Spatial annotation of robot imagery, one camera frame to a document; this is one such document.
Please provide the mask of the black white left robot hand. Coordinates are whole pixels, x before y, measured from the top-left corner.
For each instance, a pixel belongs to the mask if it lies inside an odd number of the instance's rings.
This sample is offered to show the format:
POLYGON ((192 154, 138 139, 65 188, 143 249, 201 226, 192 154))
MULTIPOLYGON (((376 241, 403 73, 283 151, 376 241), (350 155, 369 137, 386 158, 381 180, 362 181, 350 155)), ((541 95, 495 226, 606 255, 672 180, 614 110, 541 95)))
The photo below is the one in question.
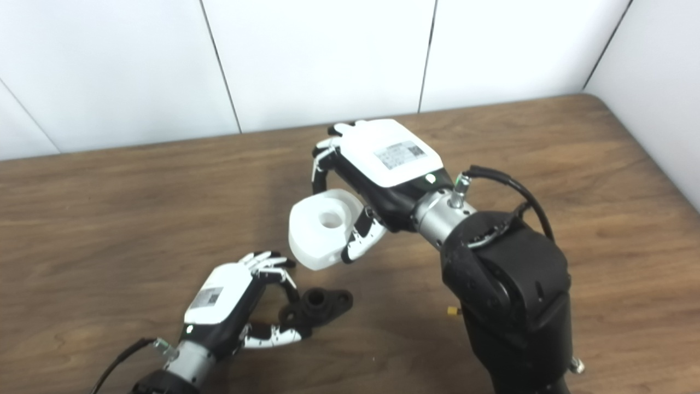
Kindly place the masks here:
POLYGON ((287 271, 295 265, 280 252, 268 250, 215 267, 185 311, 179 340, 204 347, 220 362, 243 347, 264 349, 310 338, 308 327, 250 319, 267 285, 281 286, 289 302, 300 300, 287 271))

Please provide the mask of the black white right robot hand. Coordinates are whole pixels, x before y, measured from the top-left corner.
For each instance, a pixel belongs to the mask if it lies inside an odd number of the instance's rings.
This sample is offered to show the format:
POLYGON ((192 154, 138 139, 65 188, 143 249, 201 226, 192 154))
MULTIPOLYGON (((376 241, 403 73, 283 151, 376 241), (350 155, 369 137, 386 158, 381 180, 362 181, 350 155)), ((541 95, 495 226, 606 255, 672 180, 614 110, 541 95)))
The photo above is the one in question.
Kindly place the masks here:
POLYGON ((453 187, 440 155, 397 120, 335 123, 326 132, 312 150, 312 193, 325 192, 335 172, 365 202, 340 252, 345 264, 387 232, 417 232, 421 202, 453 187))

